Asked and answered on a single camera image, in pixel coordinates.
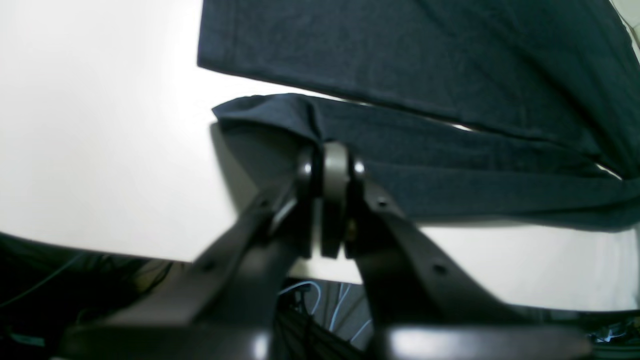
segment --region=wire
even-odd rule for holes
[[[47,283],[49,280],[53,279],[54,277],[56,277],[58,274],[60,274],[62,271],[64,271],[64,269],[68,268],[71,266],[71,264],[73,264],[74,262],[76,262],[76,260],[78,260],[83,254],[78,254],[76,256],[74,256],[71,260],[67,261],[66,264],[62,265],[61,267],[59,267],[56,271],[54,271],[53,273],[51,273],[51,275],[47,276],[46,278],[44,278],[44,280],[40,281],[39,283],[35,284],[34,286],[32,286],[29,290],[21,293],[20,295],[17,295],[16,297],[7,300],[5,302],[3,302],[2,304],[0,304],[0,307],[5,307],[15,301],[20,300],[21,298],[25,297],[26,295],[29,295],[31,292],[33,292],[34,290],[36,290],[37,288],[41,287],[42,285],[44,285],[45,283]]]
[[[353,342],[353,340],[356,340],[356,338],[358,337],[358,335],[360,335],[360,333],[367,327],[367,325],[369,325],[371,323],[371,319],[368,319],[367,322],[364,323],[363,326],[360,327],[360,330],[358,330],[356,332],[356,334],[354,336],[351,337],[351,339],[349,340],[350,343]]]
[[[347,294],[349,293],[349,290],[351,289],[351,284],[347,285],[347,290],[344,291],[344,294],[342,294],[342,289],[340,289],[340,293],[342,294],[342,296],[340,297],[340,300],[338,301],[338,304],[335,306],[335,310],[333,310],[333,316],[331,317],[331,323],[329,323],[329,331],[333,331],[333,327],[335,326],[335,319],[338,316],[338,310],[340,310],[340,305],[342,305],[342,302],[344,301],[344,298],[347,297]]]
[[[286,289],[282,289],[280,290],[280,292],[278,292],[278,296],[284,294],[284,293],[288,293],[289,291],[298,288],[300,286],[303,285],[313,285],[313,287],[316,288],[316,290],[318,291],[318,299],[316,300],[316,304],[314,305],[314,308],[311,310],[311,315],[316,313],[316,310],[318,309],[318,305],[320,305],[320,297],[322,296],[322,290],[320,289],[320,285],[318,285],[316,282],[314,281],[301,281],[298,284],[293,284],[290,287],[286,288]]]

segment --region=white surface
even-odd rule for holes
[[[0,2],[0,231],[190,261],[234,222],[210,108],[291,89],[197,68],[200,7],[200,0]],[[635,229],[423,230],[502,300],[637,308]],[[293,273],[358,281],[345,260],[314,259]]]

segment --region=dark navy cloth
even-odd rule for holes
[[[340,140],[416,220],[640,220],[640,65],[607,0],[205,0],[198,64],[375,105],[215,108],[258,184]]]

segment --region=black mechanical part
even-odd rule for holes
[[[482,289],[404,218],[344,146],[328,144],[323,158],[316,154],[303,152],[296,177],[263,190],[179,282],[105,323],[71,329],[61,355],[267,359],[277,292],[293,262],[309,256],[312,204],[320,195],[323,254],[335,257],[346,243],[364,282],[374,325],[366,358],[582,359],[589,354],[579,332],[529,325]],[[295,318],[283,321],[300,331]],[[317,333],[332,343],[331,336]],[[303,346],[307,341],[287,339]],[[353,355],[347,345],[334,345],[345,347],[326,354]]]

